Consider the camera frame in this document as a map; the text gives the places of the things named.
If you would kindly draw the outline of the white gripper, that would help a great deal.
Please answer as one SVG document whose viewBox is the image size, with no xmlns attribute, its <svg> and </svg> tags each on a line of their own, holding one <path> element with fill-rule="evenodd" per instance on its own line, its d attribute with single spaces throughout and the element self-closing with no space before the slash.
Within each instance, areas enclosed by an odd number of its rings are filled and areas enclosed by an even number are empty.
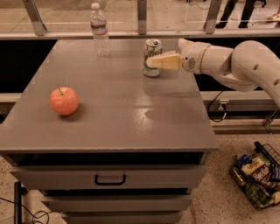
<svg viewBox="0 0 280 224">
<path fill-rule="evenodd" d="M 202 58 L 210 45 L 203 42 L 193 42 L 180 38 L 178 47 L 181 55 L 176 51 L 164 52 L 162 55 L 149 57 L 146 60 L 148 67 L 160 69 L 179 69 L 183 67 L 187 72 L 201 74 Z"/>
</svg>

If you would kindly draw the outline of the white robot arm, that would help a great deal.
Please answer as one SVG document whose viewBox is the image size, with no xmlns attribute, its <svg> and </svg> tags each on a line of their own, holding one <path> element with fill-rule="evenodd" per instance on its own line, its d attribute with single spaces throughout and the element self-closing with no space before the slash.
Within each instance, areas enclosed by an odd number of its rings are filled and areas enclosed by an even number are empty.
<svg viewBox="0 0 280 224">
<path fill-rule="evenodd" d="M 178 41 L 180 53 L 174 51 L 149 57 L 151 68 L 184 68 L 193 74 L 212 76 L 220 84 L 237 91 L 261 88 L 280 107 L 280 60 L 264 44 L 247 40 L 234 48 Z"/>
</svg>

